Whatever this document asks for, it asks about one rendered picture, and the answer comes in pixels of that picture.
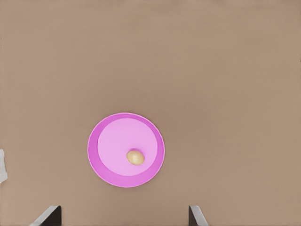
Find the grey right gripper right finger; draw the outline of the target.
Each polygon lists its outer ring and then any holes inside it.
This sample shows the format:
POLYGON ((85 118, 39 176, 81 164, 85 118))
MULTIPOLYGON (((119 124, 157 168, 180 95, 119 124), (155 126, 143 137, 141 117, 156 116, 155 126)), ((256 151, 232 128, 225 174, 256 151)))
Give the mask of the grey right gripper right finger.
POLYGON ((201 208, 197 205, 189 206, 189 226, 208 226, 201 208))

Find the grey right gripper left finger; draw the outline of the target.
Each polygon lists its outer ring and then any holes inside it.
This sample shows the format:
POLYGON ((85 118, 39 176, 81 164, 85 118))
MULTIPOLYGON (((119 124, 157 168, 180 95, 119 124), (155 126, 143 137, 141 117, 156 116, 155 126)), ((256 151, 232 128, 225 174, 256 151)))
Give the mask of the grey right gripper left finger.
POLYGON ((48 207, 30 226, 62 226, 62 207, 60 205, 48 207))

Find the white egg box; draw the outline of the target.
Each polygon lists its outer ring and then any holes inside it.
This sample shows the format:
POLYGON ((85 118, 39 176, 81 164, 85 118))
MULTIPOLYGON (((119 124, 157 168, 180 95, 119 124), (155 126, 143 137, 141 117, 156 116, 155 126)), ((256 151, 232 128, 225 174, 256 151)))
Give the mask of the white egg box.
POLYGON ((0 184, 7 180, 8 174, 5 166, 4 150, 0 149, 0 184))

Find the beige egg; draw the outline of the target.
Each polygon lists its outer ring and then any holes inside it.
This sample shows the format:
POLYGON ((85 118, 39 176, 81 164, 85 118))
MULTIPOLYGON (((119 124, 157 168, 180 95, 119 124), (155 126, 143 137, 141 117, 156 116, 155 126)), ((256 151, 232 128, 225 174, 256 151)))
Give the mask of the beige egg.
POLYGON ((144 155, 138 151, 138 150, 130 150, 127 153, 127 160, 132 164, 132 165, 141 165, 145 161, 144 155))

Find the pink round plate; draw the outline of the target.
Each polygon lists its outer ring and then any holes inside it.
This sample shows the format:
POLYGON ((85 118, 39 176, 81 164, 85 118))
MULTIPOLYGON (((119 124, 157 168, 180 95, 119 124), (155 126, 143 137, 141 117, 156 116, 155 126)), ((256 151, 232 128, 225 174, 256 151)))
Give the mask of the pink round plate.
POLYGON ((134 113, 116 113, 102 119, 87 143, 89 163, 106 183, 117 187, 137 187, 152 180, 165 158, 165 144, 159 129, 149 119, 134 113), (132 165, 130 150, 140 151, 145 161, 132 165))

